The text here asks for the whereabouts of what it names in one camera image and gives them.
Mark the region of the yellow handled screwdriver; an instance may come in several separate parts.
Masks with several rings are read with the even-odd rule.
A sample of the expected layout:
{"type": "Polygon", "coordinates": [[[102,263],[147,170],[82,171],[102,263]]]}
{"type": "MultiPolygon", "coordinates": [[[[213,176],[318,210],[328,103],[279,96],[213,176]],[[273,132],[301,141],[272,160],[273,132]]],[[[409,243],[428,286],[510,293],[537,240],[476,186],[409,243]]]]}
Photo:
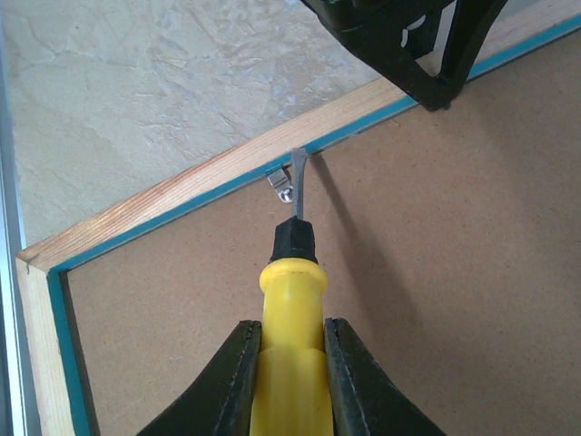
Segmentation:
{"type": "Polygon", "coordinates": [[[261,346],[251,408],[252,435],[331,435],[333,418],[324,346],[323,295],[328,278],[304,218],[308,155],[291,153],[291,216],[277,225],[264,294],[261,346]]]}

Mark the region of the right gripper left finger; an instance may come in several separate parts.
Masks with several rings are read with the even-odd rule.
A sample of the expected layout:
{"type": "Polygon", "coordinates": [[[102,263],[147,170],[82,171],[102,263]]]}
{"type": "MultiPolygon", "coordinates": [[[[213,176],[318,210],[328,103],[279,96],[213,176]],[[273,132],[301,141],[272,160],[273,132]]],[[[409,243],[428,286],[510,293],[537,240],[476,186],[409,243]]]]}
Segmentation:
{"type": "Polygon", "coordinates": [[[142,435],[248,435],[261,323],[241,321],[194,382],[142,435]]]}

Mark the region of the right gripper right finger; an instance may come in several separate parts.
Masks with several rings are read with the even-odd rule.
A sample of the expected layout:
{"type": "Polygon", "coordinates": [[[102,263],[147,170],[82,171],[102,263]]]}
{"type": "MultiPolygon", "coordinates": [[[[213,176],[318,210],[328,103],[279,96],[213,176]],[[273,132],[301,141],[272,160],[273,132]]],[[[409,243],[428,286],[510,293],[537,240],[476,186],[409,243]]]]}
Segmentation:
{"type": "Polygon", "coordinates": [[[324,321],[335,435],[442,435],[410,401],[343,318],[324,321]]]}

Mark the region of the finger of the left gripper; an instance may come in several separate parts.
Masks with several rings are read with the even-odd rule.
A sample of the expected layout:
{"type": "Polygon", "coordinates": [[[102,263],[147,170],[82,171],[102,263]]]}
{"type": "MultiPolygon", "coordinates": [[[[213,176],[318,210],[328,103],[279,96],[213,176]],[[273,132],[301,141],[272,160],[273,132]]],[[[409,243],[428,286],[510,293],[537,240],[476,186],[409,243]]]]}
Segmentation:
{"type": "Polygon", "coordinates": [[[305,1],[352,55],[430,112],[448,108],[443,81],[418,59],[434,49],[448,1],[305,1]]]}
{"type": "Polygon", "coordinates": [[[458,0],[443,53],[438,83],[458,91],[507,0],[458,0]]]}

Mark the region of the teal wooden picture frame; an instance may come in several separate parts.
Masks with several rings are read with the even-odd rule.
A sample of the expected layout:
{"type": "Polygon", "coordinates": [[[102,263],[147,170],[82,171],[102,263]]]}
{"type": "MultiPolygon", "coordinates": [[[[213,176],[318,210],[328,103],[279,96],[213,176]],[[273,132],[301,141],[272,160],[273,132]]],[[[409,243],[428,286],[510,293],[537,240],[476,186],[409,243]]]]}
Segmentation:
{"type": "Polygon", "coordinates": [[[446,434],[577,435],[579,39],[513,9],[447,111],[379,79],[19,253],[42,434],[136,434],[263,320],[298,435],[331,316],[446,434]]]}

